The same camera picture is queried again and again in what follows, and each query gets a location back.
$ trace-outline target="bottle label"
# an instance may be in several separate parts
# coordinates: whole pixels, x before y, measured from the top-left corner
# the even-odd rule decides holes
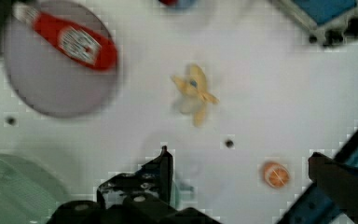
[[[95,64],[101,45],[83,30],[69,27],[60,35],[60,48],[70,57]]]

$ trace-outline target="white table surface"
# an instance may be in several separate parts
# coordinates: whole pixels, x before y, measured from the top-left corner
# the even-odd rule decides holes
[[[179,14],[157,0],[77,2],[106,22],[122,53],[120,91],[104,110],[41,116],[9,87],[0,58],[0,152],[40,162],[76,199],[95,200],[104,180],[136,171],[167,144],[175,172],[197,190],[184,206],[223,223],[273,223],[309,184],[311,153],[333,156],[358,127],[358,43],[311,46],[267,1],[199,0]],[[221,101],[199,129],[172,108],[171,76],[190,63],[205,69]],[[288,168],[289,186],[262,182],[267,160]]]

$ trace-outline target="blue box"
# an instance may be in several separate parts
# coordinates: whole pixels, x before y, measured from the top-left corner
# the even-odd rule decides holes
[[[356,7],[356,0],[293,0],[318,26]]]

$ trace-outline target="orange ball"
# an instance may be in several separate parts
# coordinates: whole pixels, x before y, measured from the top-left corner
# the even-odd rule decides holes
[[[272,188],[280,189],[290,180],[289,172],[277,162],[271,161],[264,165],[264,180]]]

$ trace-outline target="gray round plate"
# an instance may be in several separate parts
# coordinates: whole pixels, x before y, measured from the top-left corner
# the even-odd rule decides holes
[[[48,1],[36,7],[112,38],[103,23],[77,3]],[[14,18],[5,31],[3,53],[14,91],[48,116],[71,118],[97,110],[107,103],[117,82],[117,67],[106,72],[83,67]]]

